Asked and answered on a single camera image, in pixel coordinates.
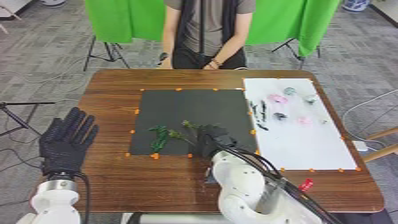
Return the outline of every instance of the white paper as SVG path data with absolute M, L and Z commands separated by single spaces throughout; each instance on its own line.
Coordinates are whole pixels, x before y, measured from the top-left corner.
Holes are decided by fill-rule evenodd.
M 287 87 L 296 90 L 293 96 L 284 95 Z M 268 99 L 271 94 L 287 98 L 286 104 Z M 261 112 L 261 100 L 266 103 L 266 121 L 263 122 L 261 116 L 255 119 L 252 114 L 261 156 L 279 169 L 351 170 L 357 165 L 321 99 L 316 96 L 312 105 L 303 100 L 305 96 L 314 94 L 309 79 L 245 79 L 245 98 L 257 105 L 255 112 Z M 277 120 L 275 113 L 286 114 L 284 121 Z M 300 118 L 305 118 L 311 124 L 300 124 Z

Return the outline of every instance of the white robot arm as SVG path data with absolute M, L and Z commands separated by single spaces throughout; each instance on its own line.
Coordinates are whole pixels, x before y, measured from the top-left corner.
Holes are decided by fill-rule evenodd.
M 213 176 L 222 187 L 218 209 L 232 223 L 323 223 L 279 186 L 264 181 L 254 167 L 225 151 L 213 156 Z
M 30 200 L 37 215 L 26 214 L 16 224 L 80 224 L 80 214 L 72 208 L 76 201 L 74 181 L 46 181 Z

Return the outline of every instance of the light stand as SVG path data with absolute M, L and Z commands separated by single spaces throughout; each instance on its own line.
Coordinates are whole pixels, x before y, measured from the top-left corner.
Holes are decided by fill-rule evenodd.
M 291 51 L 291 53 L 293 53 L 293 56 L 295 56 L 296 60 L 300 61 L 300 67 L 298 67 L 298 69 L 302 70 L 303 63 L 305 63 L 305 57 L 302 57 L 302 56 L 296 55 L 295 50 L 293 50 L 293 48 L 291 48 L 291 46 L 289 46 L 289 42 L 291 42 L 293 40 L 295 40 L 295 38 L 291 38 L 291 39 L 282 43 L 282 45 L 279 45 L 279 47 L 271 50 L 271 53 L 273 53 L 273 52 L 286 46 L 286 47 L 289 48 L 289 51 Z M 319 58 L 319 45 L 318 45 L 318 47 L 316 47 L 316 52 L 318 52 L 318 58 Z
M 101 56 L 92 55 L 94 44 L 96 44 L 96 36 L 92 37 L 92 41 L 90 41 L 88 54 L 87 54 L 85 63 L 83 63 L 83 71 L 87 70 L 90 58 L 97 58 L 97 59 L 104 60 L 106 62 L 115 62 L 120 59 L 126 68 L 129 68 L 126 60 L 124 60 L 124 58 L 120 56 L 120 52 L 119 52 L 119 49 L 122 49 L 120 45 L 117 43 L 103 42 L 106 55 L 108 55 L 108 58 L 103 58 Z
M 21 129 L 28 129 L 37 136 L 40 136 L 39 131 L 32 128 L 32 126 L 28 125 L 32 117 L 33 117 L 33 113 L 37 110 L 39 105 L 48 105 L 48 104 L 55 104 L 55 102 L 35 102 L 35 103 L 0 103 L 0 110 L 3 111 L 3 113 L 7 114 L 7 116 L 10 117 L 10 119 L 16 121 L 16 123 L 19 124 L 19 127 L 12 128 L 10 130 L 5 130 L 3 133 L 0 133 L 0 137 L 7 134 L 10 134 L 12 132 L 16 132 Z M 12 111 L 9 110 L 7 106 L 19 106 L 19 105 L 33 105 L 33 109 L 30 111 L 28 114 L 28 118 L 26 120 L 23 120 L 17 115 L 12 113 Z

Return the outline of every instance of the black mat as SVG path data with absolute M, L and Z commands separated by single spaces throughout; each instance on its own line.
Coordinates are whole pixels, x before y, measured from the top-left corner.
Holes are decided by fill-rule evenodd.
M 199 125 L 213 124 L 224 127 L 238 145 L 254 152 L 255 139 L 250 135 L 252 124 L 248 118 L 248 106 L 241 90 L 149 90 L 142 94 L 140 113 L 135 120 L 135 134 L 131 139 L 131 154 L 152 153 L 151 142 L 154 132 L 147 131 L 156 125 L 167 129 L 184 131 L 181 122 L 188 120 Z M 168 139 L 160 154 L 186 154 L 188 144 Z

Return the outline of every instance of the chair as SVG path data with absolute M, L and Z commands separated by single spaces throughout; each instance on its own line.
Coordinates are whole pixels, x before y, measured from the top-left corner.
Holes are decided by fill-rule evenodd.
M 380 133 L 373 134 L 366 140 L 375 140 L 376 138 L 391 135 L 398 133 L 398 127 L 389 129 L 387 131 L 382 131 Z M 398 152 L 398 144 L 391 145 L 389 147 L 385 147 L 383 149 L 380 149 L 376 152 L 373 152 L 369 155 L 366 155 L 362 157 L 364 162 L 369 162 L 371 160 L 378 159 L 380 157 L 383 157 L 385 155 L 389 155 L 391 153 Z

